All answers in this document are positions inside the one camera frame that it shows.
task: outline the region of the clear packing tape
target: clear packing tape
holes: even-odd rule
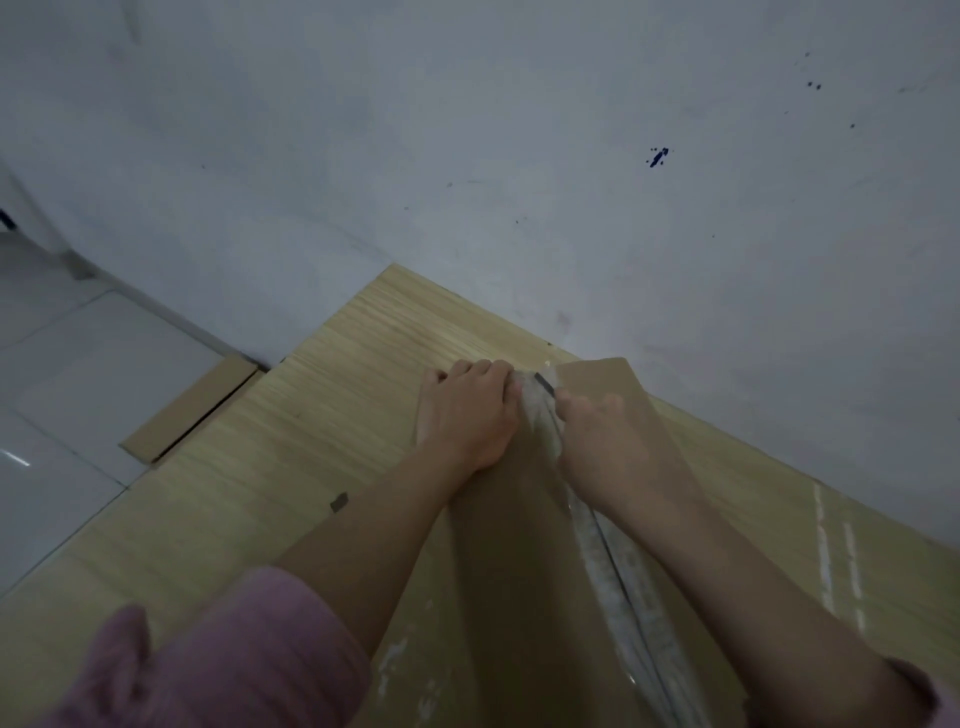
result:
[[[553,462],[560,455],[564,423],[553,395],[531,373],[517,373],[523,408]],[[540,376],[560,385],[556,370]],[[604,516],[595,513],[567,485],[567,505],[580,554],[596,593],[621,665],[638,698],[668,728],[709,728],[707,703],[687,659],[655,580],[650,557]]]

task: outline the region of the hand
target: hand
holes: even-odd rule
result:
[[[607,518],[623,522],[628,512],[638,512],[656,522],[665,505],[699,499],[695,482],[663,482],[622,397],[606,395],[596,404],[558,389],[557,416],[565,422],[561,473],[584,503]]]
[[[417,445],[436,442],[460,453],[471,472],[489,468],[507,449],[520,422],[520,383],[505,361],[463,359],[449,373],[423,377],[417,412]]]

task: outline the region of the floor tile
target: floor tile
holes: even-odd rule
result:
[[[145,466],[118,443],[221,360],[116,292],[0,352],[0,401],[130,485]]]
[[[98,279],[73,280],[19,234],[0,235],[0,349],[109,289]]]
[[[0,408],[0,595],[122,491]]]

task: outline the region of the person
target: person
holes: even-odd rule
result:
[[[248,573],[156,653],[143,610],[122,609],[39,725],[345,725],[434,520],[474,473],[500,459],[517,430],[512,370],[482,360],[428,371],[416,446],[379,483],[275,565]],[[960,726],[940,687],[876,654],[700,492],[660,481],[623,400],[558,390],[556,406],[565,479],[676,580],[764,725]]]

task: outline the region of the light wood tabletop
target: light wood tabletop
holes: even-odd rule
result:
[[[143,604],[163,643],[244,569],[276,559],[340,493],[408,450],[424,367],[481,357],[528,370],[575,358],[389,268],[0,600],[0,725],[63,692],[113,610]],[[957,553],[655,404],[738,529],[878,650],[960,688]],[[479,719],[450,538],[441,517],[373,661],[358,725]]]

